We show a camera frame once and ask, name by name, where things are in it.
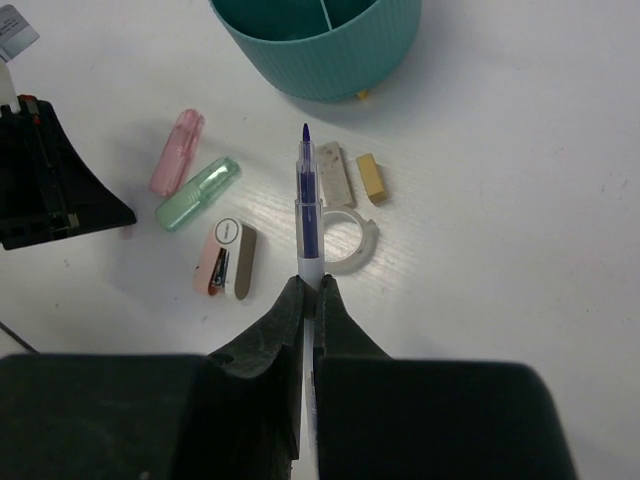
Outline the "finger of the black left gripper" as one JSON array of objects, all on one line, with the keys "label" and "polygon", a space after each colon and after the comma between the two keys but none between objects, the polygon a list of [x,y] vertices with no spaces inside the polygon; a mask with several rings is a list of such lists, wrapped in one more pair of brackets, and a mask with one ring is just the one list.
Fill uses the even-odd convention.
[{"label": "finger of the black left gripper", "polygon": [[136,223],[85,165],[53,106],[31,95],[1,107],[1,245],[25,248]]}]

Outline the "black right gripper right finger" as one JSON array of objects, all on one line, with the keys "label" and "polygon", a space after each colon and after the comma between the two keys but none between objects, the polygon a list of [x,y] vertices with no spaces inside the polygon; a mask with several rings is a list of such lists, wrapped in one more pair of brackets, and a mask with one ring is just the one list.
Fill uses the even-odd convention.
[{"label": "black right gripper right finger", "polygon": [[538,373],[510,362],[402,360],[322,280],[313,349],[323,479],[573,479],[572,455]]}]

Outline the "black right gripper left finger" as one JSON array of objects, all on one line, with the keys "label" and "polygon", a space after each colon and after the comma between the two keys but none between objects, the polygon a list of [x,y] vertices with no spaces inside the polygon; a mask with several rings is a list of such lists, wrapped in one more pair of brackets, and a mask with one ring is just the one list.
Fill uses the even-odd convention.
[{"label": "black right gripper left finger", "polygon": [[5,479],[287,479],[299,455],[304,287],[206,355],[1,362]]}]

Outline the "green highlighter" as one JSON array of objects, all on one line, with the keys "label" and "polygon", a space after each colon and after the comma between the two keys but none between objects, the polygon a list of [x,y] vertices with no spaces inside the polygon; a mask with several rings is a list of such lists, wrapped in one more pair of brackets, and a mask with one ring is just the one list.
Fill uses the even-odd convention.
[{"label": "green highlighter", "polygon": [[157,223],[169,232],[178,231],[215,203],[241,173],[241,167],[234,159],[216,159],[156,208]]}]

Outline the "blue ballpoint pen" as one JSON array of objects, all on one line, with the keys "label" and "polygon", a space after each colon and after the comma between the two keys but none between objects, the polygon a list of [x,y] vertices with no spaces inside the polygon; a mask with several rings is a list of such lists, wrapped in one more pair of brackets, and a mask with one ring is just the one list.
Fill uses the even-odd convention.
[{"label": "blue ballpoint pen", "polygon": [[318,163],[307,123],[302,127],[296,161],[296,236],[298,276],[304,283],[303,379],[308,437],[315,479],[319,478],[317,447],[317,409],[314,387],[313,346],[315,310],[321,280],[325,273],[322,201],[319,193]]}]

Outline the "pink highlighter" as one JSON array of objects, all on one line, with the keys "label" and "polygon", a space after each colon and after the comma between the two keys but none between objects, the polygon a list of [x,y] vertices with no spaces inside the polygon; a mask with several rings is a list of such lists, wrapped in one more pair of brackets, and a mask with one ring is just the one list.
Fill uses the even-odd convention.
[{"label": "pink highlighter", "polygon": [[204,125],[204,116],[195,109],[184,110],[178,116],[151,176],[149,189],[153,193],[170,197],[182,187],[195,158]]}]

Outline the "pink mini stapler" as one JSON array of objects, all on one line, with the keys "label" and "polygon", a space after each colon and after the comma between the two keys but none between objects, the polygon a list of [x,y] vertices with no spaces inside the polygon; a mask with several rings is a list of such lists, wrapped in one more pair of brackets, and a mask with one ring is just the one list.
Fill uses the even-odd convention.
[{"label": "pink mini stapler", "polygon": [[194,270],[195,291],[219,293],[237,301],[248,297],[257,244],[257,231],[237,218],[219,220],[210,230]]}]

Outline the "clear tape roll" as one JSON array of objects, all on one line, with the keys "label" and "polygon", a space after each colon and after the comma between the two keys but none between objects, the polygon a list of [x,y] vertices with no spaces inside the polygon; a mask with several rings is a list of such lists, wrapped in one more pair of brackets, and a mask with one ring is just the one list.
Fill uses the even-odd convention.
[{"label": "clear tape roll", "polygon": [[333,207],[324,211],[323,222],[327,273],[353,274],[372,259],[379,237],[378,225],[373,220],[365,220],[350,207]]}]

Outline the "white eraser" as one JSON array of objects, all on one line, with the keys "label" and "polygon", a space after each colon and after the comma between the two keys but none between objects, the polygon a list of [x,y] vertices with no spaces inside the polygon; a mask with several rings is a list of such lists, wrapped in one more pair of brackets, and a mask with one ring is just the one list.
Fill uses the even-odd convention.
[{"label": "white eraser", "polygon": [[356,206],[342,150],[336,141],[316,148],[320,180],[325,203],[328,207]]}]

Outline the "yellow eraser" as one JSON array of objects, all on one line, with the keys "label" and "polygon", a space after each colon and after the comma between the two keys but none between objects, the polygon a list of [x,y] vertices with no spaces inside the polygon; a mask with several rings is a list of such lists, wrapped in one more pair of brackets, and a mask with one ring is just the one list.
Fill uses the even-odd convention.
[{"label": "yellow eraser", "polygon": [[374,205],[384,203],[388,194],[374,156],[370,153],[359,156],[356,163],[368,199]]}]

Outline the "teal round desk organizer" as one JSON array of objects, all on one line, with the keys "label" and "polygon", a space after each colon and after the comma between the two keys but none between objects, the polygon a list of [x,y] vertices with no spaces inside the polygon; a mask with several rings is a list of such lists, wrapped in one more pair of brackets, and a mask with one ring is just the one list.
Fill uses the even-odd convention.
[{"label": "teal round desk organizer", "polygon": [[422,4],[378,1],[214,1],[214,14],[263,78],[299,99],[367,91],[402,62]]}]

